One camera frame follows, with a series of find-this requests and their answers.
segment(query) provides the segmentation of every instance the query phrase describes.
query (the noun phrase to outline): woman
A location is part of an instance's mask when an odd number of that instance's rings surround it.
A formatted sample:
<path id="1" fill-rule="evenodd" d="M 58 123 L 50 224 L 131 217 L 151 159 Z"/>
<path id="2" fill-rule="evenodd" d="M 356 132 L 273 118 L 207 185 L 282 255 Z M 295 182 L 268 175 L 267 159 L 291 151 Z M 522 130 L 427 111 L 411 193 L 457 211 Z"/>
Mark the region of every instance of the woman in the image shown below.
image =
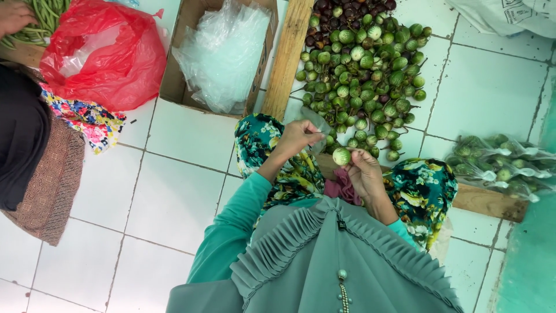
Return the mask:
<path id="1" fill-rule="evenodd" d="M 345 169 L 365 203 L 353 206 L 323 195 L 304 151 L 323 138 L 308 120 L 284 127 L 253 114 L 238 123 L 245 181 L 206 228 L 168 313 L 463 312 L 444 269 L 415 249 L 434 241 L 455 196 L 449 167 L 413 159 L 383 179 L 376 159 L 353 149 Z"/>

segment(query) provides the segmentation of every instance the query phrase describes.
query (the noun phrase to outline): pink cloth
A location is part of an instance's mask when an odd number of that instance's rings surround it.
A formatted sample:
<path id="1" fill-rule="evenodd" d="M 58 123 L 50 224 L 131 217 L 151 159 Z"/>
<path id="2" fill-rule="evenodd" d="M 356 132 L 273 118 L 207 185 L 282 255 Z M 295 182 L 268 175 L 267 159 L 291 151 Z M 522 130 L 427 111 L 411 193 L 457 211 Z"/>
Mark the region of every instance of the pink cloth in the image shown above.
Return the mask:
<path id="1" fill-rule="evenodd" d="M 346 170 L 343 168 L 335 169 L 334 175 L 336 175 L 336 181 L 327 179 L 324 182 L 324 194 L 330 198 L 341 197 L 345 202 L 360 206 L 361 198 L 353 189 Z"/>

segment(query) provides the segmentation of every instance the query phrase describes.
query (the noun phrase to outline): teal wall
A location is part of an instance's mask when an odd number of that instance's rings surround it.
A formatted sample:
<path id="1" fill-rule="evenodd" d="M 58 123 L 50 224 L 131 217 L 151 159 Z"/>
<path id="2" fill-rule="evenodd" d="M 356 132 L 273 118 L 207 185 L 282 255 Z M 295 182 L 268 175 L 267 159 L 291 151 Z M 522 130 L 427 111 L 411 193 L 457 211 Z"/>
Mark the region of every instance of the teal wall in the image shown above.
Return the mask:
<path id="1" fill-rule="evenodd" d="M 556 77 L 552 77 L 552 86 Z M 544 120 L 541 146 L 556 153 L 556 91 Z M 510 236 L 500 277 L 497 313 L 556 312 L 556 194 L 531 203 Z"/>

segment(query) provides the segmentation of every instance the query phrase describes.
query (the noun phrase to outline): person's hand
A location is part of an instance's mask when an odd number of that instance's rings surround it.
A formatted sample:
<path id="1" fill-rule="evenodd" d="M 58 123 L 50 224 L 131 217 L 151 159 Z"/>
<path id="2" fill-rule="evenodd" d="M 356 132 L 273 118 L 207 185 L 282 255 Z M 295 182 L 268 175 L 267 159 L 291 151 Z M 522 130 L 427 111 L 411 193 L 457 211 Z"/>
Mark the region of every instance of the person's hand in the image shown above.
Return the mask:
<path id="1" fill-rule="evenodd" d="M 307 145 L 314 145 L 323 140 L 325 135 L 309 120 L 293 121 L 286 125 L 282 137 L 271 153 L 284 163 L 298 154 Z"/>
<path id="2" fill-rule="evenodd" d="M 363 149 L 347 148 L 351 151 L 351 162 L 344 165 L 355 192 L 365 201 L 383 196 L 382 170 L 377 159 Z"/>
<path id="3" fill-rule="evenodd" d="M 0 38 L 17 33 L 27 24 L 38 24 L 27 4 L 12 0 L 0 2 Z"/>

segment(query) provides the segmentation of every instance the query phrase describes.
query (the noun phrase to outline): floral fabric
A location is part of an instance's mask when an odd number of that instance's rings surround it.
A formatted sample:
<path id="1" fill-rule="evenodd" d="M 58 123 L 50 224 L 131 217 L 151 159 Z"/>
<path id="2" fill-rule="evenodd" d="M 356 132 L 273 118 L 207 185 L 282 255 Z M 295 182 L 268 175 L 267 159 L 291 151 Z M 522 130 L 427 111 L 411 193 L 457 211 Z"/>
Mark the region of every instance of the floral fabric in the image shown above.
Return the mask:
<path id="1" fill-rule="evenodd" d="M 264 114 L 252 114 L 237 123 L 237 168 L 244 179 L 259 169 L 283 131 L 282 123 Z M 421 250 L 430 249 L 458 191 L 450 167 L 435 159 L 408 159 L 384 173 L 383 181 L 408 233 Z M 278 204 L 322 198 L 324 185 L 315 157 L 303 150 L 280 169 L 261 216 Z"/>
<path id="2" fill-rule="evenodd" d="M 95 102 L 65 100 L 54 95 L 46 84 L 42 97 L 57 118 L 83 134 L 95 154 L 115 146 L 126 121 L 123 113 L 111 113 Z"/>
<path id="3" fill-rule="evenodd" d="M 435 159 L 408 159 L 384 173 L 383 181 L 408 233 L 428 251 L 458 192 L 450 166 Z"/>
<path id="4" fill-rule="evenodd" d="M 235 130 L 237 168 L 243 178 L 257 171 L 282 137 L 284 125 L 265 114 L 252 114 L 241 119 Z M 322 198 L 324 178 L 315 157 L 305 150 L 289 159 L 276 176 L 276 182 L 261 211 L 287 206 L 304 199 Z"/>

